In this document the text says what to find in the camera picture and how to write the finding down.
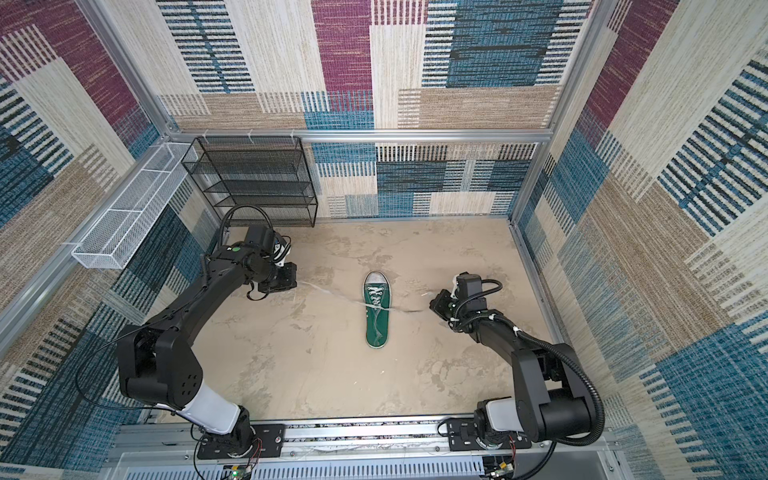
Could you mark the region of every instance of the red wire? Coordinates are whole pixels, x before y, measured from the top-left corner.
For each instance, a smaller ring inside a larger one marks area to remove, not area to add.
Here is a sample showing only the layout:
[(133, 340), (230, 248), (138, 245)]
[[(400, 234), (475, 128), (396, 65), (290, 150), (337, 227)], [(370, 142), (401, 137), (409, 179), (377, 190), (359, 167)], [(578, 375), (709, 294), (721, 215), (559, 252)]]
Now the red wire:
[(256, 451), (251, 454), (246, 466), (250, 465), (250, 461), (253, 460), (253, 457), (256, 456), (256, 454), (259, 454), (259, 455), (257, 456), (256, 463), (254, 463), (254, 465), (258, 465), (259, 460), (261, 459), (261, 439), (257, 439), (257, 441), (258, 441), (258, 444), (255, 445)]
[(515, 470), (515, 456), (518, 454), (518, 449), (515, 447), (515, 441), (512, 440), (512, 435), (509, 436), (509, 445), (512, 446), (512, 471)]

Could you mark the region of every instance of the patterned wall panel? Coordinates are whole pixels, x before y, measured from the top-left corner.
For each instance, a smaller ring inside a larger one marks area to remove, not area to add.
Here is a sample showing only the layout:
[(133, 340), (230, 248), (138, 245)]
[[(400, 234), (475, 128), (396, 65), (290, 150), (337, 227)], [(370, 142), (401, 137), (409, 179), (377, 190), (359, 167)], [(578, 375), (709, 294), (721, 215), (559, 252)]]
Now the patterned wall panel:
[[(76, 267), (13, 344), (0, 363), (0, 462), (53, 468), (55, 476), (99, 471), (119, 426), (140, 413), (84, 402), (75, 372), (122, 326), (144, 323), (199, 275), (217, 231), (204, 202), (186, 179), (124, 270)], [(88, 365), (81, 378), (91, 399), (135, 406), (119, 392), (113, 349)]]
[(318, 217), (507, 215), (536, 144), (304, 144)]
[(635, 478), (768, 478), (766, 41), (765, 2), (618, 2), (519, 222)]
[(157, 130), (72, 0), (0, 11), (1, 310)]
[(592, 0), (104, 4), (182, 129), (540, 128)]
[[(158, 134), (72, 0), (0, 0), (0, 12), (2, 310)], [(200, 220), (194, 202), (178, 203), (180, 213), (169, 210), (150, 238), (170, 223), (187, 248), (193, 237), (194, 251), (207, 249), (213, 219)], [(117, 426), (136, 420), (81, 402), (72, 378), (94, 347), (141, 322), (157, 298), (174, 297), (164, 282), (148, 282), (157, 265), (140, 262), (121, 275), (78, 267), (0, 361), (3, 475), (28, 473), (13, 463), (35, 465), (28, 475), (93, 475), (82, 472), (97, 472)], [(188, 262), (177, 263), (189, 275)], [(176, 278), (172, 268), (156, 274)], [(136, 281), (118, 292), (131, 275)], [(88, 378), (92, 397), (125, 404), (114, 369)]]

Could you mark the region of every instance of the black wire shoe rack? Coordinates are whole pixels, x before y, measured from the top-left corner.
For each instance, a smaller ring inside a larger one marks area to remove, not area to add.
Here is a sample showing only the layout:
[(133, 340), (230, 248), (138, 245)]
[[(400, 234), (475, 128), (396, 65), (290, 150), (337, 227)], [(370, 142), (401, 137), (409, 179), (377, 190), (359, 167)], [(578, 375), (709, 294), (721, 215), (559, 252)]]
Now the black wire shoe rack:
[[(275, 227), (315, 226), (317, 195), (300, 138), (198, 137), (192, 150), (197, 155), (182, 164), (219, 218), (237, 205), (254, 205)], [(230, 225), (263, 222), (256, 210), (241, 208)]]

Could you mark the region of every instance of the vent grille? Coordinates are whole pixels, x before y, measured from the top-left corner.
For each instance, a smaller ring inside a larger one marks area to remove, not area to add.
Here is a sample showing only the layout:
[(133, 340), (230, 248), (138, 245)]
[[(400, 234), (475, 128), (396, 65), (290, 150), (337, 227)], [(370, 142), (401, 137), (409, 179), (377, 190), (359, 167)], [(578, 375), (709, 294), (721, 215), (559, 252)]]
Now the vent grille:
[[(205, 480), (220, 480), (222, 465), (198, 465)], [(192, 465), (173, 467), (130, 467), (125, 480), (199, 480)]]
[(335, 462), (265, 463), (253, 473), (256, 480), (283, 478), (455, 478), (477, 477), (484, 473), (481, 458), (445, 459), (385, 458)]
[[(226, 476), (222, 465), (198, 465), (205, 480)], [(477, 478), (484, 474), (482, 457), (446, 456), (444, 458), (378, 458), (325, 462), (264, 462), (257, 466), (253, 480), (300, 478), (363, 480), (375, 478)], [(130, 467), (125, 480), (197, 480), (189, 466)]]

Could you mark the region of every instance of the aluminum frame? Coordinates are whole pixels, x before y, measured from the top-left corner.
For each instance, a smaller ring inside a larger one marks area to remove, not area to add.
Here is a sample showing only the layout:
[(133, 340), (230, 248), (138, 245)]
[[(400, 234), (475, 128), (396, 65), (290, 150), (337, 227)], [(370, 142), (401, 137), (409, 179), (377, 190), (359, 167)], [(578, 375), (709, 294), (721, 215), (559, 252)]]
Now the aluminum frame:
[[(420, 462), (477, 462), (482, 456), (509, 455), (511, 450), (474, 450), (451, 452), (448, 440), (436, 432), (445, 417), (471, 418), (471, 413), (458, 415), (411, 415), (347, 419), (281, 420), (260, 423), (282, 423), (286, 426), (283, 451), (279, 458), (262, 458), (262, 468), (274, 475), (275, 468), (298, 471), (313, 465), (388, 465)], [(156, 425), (125, 425), (115, 439), (101, 472), (102, 480), (125, 480), (131, 469), (138, 467), (165, 472), (191, 469), (191, 456), (196, 442), (190, 437), (187, 423)], [(530, 449), (517, 451), (518, 460), (530, 468), (546, 451), (548, 442), (534, 444)], [(614, 434), (606, 431), (594, 444), (587, 447), (558, 445), (553, 462), (568, 468), (573, 458), (599, 462), (598, 471), (607, 480), (633, 480), (626, 474), (626, 457)], [(231, 465), (233, 460), (198, 461), (201, 471), (216, 465)], [(399, 478), (371, 473), (365, 478)]]

